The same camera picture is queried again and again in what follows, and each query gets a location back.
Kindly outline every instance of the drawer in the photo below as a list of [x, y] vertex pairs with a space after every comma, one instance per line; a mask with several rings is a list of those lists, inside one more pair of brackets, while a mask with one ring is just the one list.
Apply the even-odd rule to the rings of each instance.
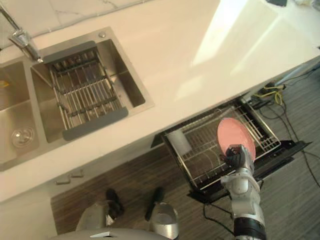
[[292, 156], [308, 145], [303, 141], [280, 141], [241, 98], [164, 131], [162, 139], [190, 185], [188, 195], [202, 203], [212, 203], [226, 196], [228, 192], [220, 178], [235, 171], [220, 158], [217, 128], [223, 118], [239, 120], [250, 132], [256, 149], [253, 176], [257, 182], [291, 162]]

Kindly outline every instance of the drain strainer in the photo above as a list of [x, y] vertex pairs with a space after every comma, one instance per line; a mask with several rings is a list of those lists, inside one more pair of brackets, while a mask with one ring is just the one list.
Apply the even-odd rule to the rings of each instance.
[[16, 148], [24, 148], [34, 140], [34, 137], [35, 133], [31, 127], [21, 127], [13, 131], [11, 141]]

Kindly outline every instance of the floor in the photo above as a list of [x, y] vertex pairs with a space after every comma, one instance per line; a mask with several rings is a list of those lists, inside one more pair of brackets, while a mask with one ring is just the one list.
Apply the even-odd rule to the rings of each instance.
[[[313, 142], [306, 150], [320, 156], [320, 69], [307, 79], [288, 86], [283, 95], [288, 117], [299, 138]], [[272, 116], [266, 107], [262, 110], [265, 115]], [[289, 138], [280, 120], [265, 121], [281, 140]], [[307, 157], [320, 181], [320, 160]], [[189, 186], [164, 146], [54, 197], [51, 206], [57, 232], [74, 231], [84, 209], [96, 200], [104, 199], [107, 188], [118, 192], [125, 207], [125, 214], [117, 219], [113, 227], [146, 229], [148, 223], [144, 220], [144, 214], [158, 186], [165, 188], [165, 201], [178, 212], [179, 239], [233, 239], [222, 227], [205, 220], [202, 205], [186, 196]], [[228, 198], [220, 199], [216, 204], [228, 210], [231, 208]], [[320, 188], [311, 177], [301, 153], [265, 180], [261, 190], [261, 207], [268, 239], [320, 239]], [[230, 217], [218, 209], [210, 208], [207, 214], [233, 228]]]

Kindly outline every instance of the faucet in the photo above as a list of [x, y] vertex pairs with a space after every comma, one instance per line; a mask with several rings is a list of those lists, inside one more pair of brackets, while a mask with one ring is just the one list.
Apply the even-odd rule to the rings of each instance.
[[8, 39], [16, 45], [21, 51], [32, 61], [42, 63], [43, 60], [40, 57], [39, 51], [32, 41], [30, 35], [22, 27], [20, 27], [14, 18], [5, 9], [4, 5], [0, 2], [0, 13], [8, 20], [11, 26], [14, 28], [14, 32], [8, 37]]

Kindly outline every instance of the plate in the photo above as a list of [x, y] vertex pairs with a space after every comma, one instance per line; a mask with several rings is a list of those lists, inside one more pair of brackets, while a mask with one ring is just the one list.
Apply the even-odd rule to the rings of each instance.
[[230, 145], [243, 145], [251, 154], [253, 161], [256, 159], [255, 143], [246, 127], [237, 119], [232, 117], [220, 121], [217, 130], [217, 138], [220, 148], [224, 154]]

